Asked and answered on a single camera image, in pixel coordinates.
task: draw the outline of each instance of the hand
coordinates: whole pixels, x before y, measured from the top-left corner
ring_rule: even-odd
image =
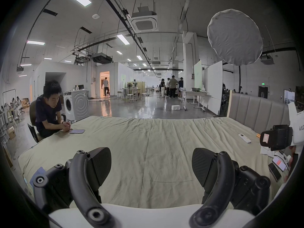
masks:
[[[71,123],[70,122],[62,122],[62,124],[67,124],[71,128]]]
[[[71,126],[66,124],[66,123],[62,123],[62,130],[64,132],[68,132],[71,129]]]

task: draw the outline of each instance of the office chair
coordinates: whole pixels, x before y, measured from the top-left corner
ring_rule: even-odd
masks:
[[[63,120],[66,120],[66,116],[65,114],[61,114],[63,116]],[[36,126],[35,121],[36,121],[36,101],[33,101],[30,105],[29,105],[29,118],[31,120],[31,123],[28,123],[27,126],[29,128],[29,131],[32,134],[32,137],[34,138],[34,140],[36,142],[40,142],[43,137],[40,135],[40,133],[36,133],[36,130],[34,128],[34,126]]]

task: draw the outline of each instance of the person in black shirt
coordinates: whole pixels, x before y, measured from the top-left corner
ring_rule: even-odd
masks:
[[[162,78],[162,80],[161,80],[161,91],[162,91],[162,97],[165,97],[165,91],[166,91],[166,86],[165,86],[165,79],[164,78]]]
[[[183,77],[180,77],[180,81],[178,82],[178,96],[180,97],[180,88],[183,88],[184,87],[184,80],[183,80]]]
[[[47,138],[60,129],[67,132],[71,129],[69,122],[63,121],[60,111],[61,87],[56,80],[47,82],[43,87],[43,95],[36,99],[36,128],[43,138]]]

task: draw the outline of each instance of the ceiling air conditioner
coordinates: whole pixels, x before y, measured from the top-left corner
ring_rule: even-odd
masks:
[[[107,56],[102,52],[92,55],[92,60],[95,63],[101,63],[101,64],[112,63],[113,61],[111,57]]]
[[[273,65],[273,58],[270,55],[263,55],[261,56],[261,62],[265,65]]]
[[[135,33],[146,31],[158,31],[157,15],[153,11],[149,11],[149,7],[138,7],[138,12],[133,13],[128,18]]]
[[[21,67],[21,66],[17,67],[17,71],[16,71],[17,74],[23,74],[23,72],[24,72],[23,67]]]

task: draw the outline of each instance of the stool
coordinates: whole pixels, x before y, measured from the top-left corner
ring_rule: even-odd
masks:
[[[127,94],[126,102],[128,102],[128,97],[129,97],[129,100],[130,100],[130,103],[131,103],[131,100],[134,100],[133,94]]]
[[[119,98],[119,94],[121,95],[120,97],[122,97],[123,93],[121,91],[117,91],[117,99]]]

